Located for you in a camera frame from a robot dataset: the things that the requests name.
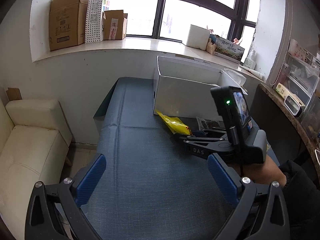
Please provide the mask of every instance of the sofa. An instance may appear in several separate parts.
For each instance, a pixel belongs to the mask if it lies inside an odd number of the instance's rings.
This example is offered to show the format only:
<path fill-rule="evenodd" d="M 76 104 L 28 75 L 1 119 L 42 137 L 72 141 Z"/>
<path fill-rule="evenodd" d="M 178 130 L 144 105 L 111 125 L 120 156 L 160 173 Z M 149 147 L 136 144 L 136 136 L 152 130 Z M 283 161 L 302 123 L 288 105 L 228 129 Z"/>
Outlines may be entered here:
<path fill-rule="evenodd" d="M 0 100 L 0 214 L 17 240 L 34 184 L 59 183 L 71 138 L 58 100 Z"/>

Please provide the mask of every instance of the metal bolt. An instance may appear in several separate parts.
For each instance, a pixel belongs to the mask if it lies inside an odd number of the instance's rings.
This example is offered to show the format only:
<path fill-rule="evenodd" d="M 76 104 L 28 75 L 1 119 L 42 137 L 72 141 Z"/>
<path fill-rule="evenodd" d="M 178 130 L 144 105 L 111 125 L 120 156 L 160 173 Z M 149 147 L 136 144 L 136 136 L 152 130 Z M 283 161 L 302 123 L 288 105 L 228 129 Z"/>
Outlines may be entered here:
<path fill-rule="evenodd" d="M 248 177 L 243 177 L 242 182 L 245 184 L 249 184 L 251 182 L 251 179 L 249 179 Z"/>
<path fill-rule="evenodd" d="M 279 186 L 280 186 L 279 182 L 277 182 L 277 181 L 273 181 L 273 182 L 272 182 L 272 185 L 273 185 L 274 187 L 279 187 Z"/>
<path fill-rule="evenodd" d="M 41 181 L 36 182 L 35 187 L 41 187 L 41 186 L 42 186 Z"/>
<path fill-rule="evenodd" d="M 72 179 L 71 178 L 65 178 L 64 180 L 63 180 L 63 183 L 64 184 L 70 184 L 72 182 Z"/>

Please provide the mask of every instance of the black jacket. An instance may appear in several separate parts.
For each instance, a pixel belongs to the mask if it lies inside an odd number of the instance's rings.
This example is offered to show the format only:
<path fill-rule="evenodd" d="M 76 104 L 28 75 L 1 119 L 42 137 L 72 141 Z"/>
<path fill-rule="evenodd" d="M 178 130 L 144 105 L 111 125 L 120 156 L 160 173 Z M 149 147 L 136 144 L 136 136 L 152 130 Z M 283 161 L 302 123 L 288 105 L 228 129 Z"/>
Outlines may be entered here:
<path fill-rule="evenodd" d="M 283 193 L 291 239 L 320 239 L 320 191 L 293 161 L 286 161 L 279 168 L 287 176 Z"/>

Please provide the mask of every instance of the yellow package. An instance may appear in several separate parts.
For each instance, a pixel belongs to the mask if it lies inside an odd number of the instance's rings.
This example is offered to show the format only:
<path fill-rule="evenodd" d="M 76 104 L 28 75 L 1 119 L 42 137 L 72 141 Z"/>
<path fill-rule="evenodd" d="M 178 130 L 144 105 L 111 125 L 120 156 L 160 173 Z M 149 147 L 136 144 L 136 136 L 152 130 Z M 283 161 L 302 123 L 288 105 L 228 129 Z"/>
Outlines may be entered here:
<path fill-rule="evenodd" d="M 178 117 L 169 117 L 167 115 L 161 114 L 156 110 L 156 113 L 162 118 L 164 123 L 169 127 L 170 131 L 175 133 L 191 135 L 192 132 L 190 128 L 185 125 Z"/>

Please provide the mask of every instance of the black sleeve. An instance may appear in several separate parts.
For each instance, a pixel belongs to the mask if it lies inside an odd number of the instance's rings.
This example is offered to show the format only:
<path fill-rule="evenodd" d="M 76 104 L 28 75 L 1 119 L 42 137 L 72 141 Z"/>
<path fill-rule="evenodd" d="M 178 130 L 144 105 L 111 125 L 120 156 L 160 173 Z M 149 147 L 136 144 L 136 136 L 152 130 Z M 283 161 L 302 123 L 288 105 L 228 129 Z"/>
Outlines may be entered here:
<path fill-rule="evenodd" d="M 320 213 L 320 191 L 293 161 L 288 160 L 279 168 L 289 175 L 283 194 L 288 209 L 291 239 L 300 239 Z"/>

